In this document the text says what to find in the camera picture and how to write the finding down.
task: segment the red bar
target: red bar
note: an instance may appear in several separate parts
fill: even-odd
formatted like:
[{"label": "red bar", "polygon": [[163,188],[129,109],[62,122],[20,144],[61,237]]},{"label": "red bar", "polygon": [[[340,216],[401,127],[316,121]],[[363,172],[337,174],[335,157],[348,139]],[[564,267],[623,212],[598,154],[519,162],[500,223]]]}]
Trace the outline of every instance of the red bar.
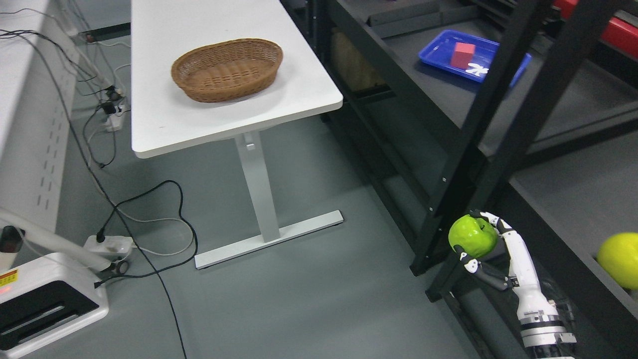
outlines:
[{"label": "red bar", "polygon": [[[578,0],[554,1],[554,5],[561,9],[563,19],[569,19],[577,3]],[[600,38],[634,59],[638,59],[638,29],[631,24],[614,17],[609,21],[607,29]]]}]

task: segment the yellow ball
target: yellow ball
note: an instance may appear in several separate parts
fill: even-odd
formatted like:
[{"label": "yellow ball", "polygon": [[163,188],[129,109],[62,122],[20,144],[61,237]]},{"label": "yellow ball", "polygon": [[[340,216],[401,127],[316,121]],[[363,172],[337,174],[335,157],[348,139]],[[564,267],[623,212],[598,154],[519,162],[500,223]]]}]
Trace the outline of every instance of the yellow ball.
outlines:
[{"label": "yellow ball", "polygon": [[623,288],[638,289],[638,233],[618,233],[598,250],[596,260]]}]

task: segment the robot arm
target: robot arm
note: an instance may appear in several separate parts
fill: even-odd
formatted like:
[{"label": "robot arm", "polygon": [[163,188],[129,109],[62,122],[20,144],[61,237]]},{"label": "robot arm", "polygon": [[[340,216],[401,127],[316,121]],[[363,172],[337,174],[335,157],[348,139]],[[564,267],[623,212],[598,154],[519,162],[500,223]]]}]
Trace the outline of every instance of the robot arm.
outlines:
[{"label": "robot arm", "polygon": [[499,234],[510,255],[508,276],[499,274],[487,263],[469,256],[461,246],[454,246],[465,269],[500,291],[512,289],[519,298],[516,312],[521,322],[523,344],[532,358],[573,358],[571,348],[576,343],[559,317],[556,305],[548,301],[540,288],[538,275],[523,238],[502,218],[489,212],[472,210],[474,218],[483,218]]}]

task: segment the power strip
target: power strip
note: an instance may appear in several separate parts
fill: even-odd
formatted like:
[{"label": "power strip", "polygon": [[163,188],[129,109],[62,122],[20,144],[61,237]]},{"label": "power strip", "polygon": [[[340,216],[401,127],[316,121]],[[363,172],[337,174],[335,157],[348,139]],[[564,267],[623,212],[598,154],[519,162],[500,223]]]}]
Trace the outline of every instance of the power strip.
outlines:
[{"label": "power strip", "polygon": [[115,110],[117,112],[109,115],[107,121],[104,123],[104,129],[108,132],[121,130],[124,124],[124,117],[129,111],[128,105],[126,105],[125,103],[116,107]]},{"label": "power strip", "polygon": [[105,236],[102,243],[98,243],[95,236],[86,239],[84,248],[111,261],[122,259],[131,254],[133,239],[124,236]]}]

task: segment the red block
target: red block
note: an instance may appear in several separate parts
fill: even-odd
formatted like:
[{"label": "red block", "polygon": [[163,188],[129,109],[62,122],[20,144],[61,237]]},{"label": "red block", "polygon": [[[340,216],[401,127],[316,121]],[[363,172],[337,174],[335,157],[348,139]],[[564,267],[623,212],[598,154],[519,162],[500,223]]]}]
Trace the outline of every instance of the red block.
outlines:
[{"label": "red block", "polygon": [[463,70],[468,68],[468,64],[472,61],[474,56],[474,50],[476,46],[471,43],[457,42],[454,46],[454,54],[452,60],[450,60],[450,66],[462,68]]}]

